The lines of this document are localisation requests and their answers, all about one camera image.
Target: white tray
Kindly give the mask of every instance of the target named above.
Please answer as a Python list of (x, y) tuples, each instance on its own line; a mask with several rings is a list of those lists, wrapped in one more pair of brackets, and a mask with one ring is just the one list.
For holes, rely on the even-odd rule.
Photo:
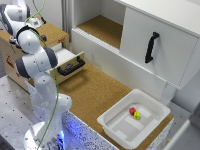
[[(135, 120), (129, 108), (140, 112)], [(133, 90), (97, 120), (105, 133), (126, 149), (137, 148), (170, 113), (170, 109), (140, 90)]]

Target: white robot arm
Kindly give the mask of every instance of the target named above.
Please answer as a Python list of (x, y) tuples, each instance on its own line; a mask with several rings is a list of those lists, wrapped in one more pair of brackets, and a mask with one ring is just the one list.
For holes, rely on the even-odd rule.
[(17, 0), (16, 4), (0, 5), (0, 20), (4, 23), (8, 33), (17, 38), (22, 50), (28, 53), (17, 59), (15, 65), (21, 76), (34, 80), (36, 92), (31, 97), (32, 104), (39, 108), (46, 108), (45, 124), (36, 137), (39, 141), (43, 139), (58, 98), (54, 117), (42, 141), (44, 146), (62, 131), (62, 113), (71, 108), (72, 100), (69, 96), (57, 94), (54, 80), (50, 74), (46, 73), (47, 70), (57, 66), (56, 54), (52, 49), (43, 48), (40, 45), (38, 35), (34, 33), (37, 33), (37, 30), (33, 26), (29, 23), (25, 26), (24, 21), (30, 17), (30, 9), (24, 0)]

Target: black handle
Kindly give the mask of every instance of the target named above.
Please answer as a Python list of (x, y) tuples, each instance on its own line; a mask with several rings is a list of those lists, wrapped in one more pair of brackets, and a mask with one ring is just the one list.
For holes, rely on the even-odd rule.
[(65, 70), (62, 70), (60, 67), (58, 67), (58, 72), (63, 75), (63, 76), (67, 76), (70, 73), (76, 71), (77, 69), (83, 67), (85, 65), (85, 62), (80, 58), (80, 56), (77, 57), (77, 61), (79, 62), (79, 64), (77, 64), (76, 66), (72, 67), (72, 68), (66, 68)]
[(156, 32), (153, 32), (153, 36), (151, 37), (150, 41), (149, 41), (149, 45), (147, 48), (147, 53), (146, 53), (146, 57), (145, 57), (145, 63), (149, 63), (153, 60), (153, 57), (151, 56), (152, 50), (153, 50), (153, 46), (154, 46), (154, 40), (156, 38), (158, 38), (160, 35)]

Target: cabinet handle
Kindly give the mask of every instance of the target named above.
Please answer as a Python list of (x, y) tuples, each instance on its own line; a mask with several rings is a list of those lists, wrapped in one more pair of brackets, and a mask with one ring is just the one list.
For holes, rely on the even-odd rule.
[(80, 56), (77, 57), (77, 61), (79, 62), (79, 64), (77, 64), (76, 66), (74, 66), (72, 68), (66, 68), (65, 70), (62, 70), (60, 67), (58, 67), (58, 69), (57, 69), (58, 72), (63, 76), (67, 76), (85, 65), (84, 60), (82, 60), (80, 58)]
[(154, 46), (154, 40), (157, 39), (160, 35), (156, 32), (153, 32), (153, 36), (151, 37), (150, 41), (149, 41), (149, 45), (147, 48), (147, 53), (146, 53), (146, 57), (145, 57), (145, 63), (148, 64), (149, 62), (151, 62), (153, 60), (153, 57), (151, 56), (152, 50), (153, 50), (153, 46)]

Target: open cabinet compartment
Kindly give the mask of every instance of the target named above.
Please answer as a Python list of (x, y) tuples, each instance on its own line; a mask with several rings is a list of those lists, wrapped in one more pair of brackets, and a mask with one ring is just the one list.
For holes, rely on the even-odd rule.
[(74, 0), (73, 28), (120, 49), (126, 7), (114, 0)]

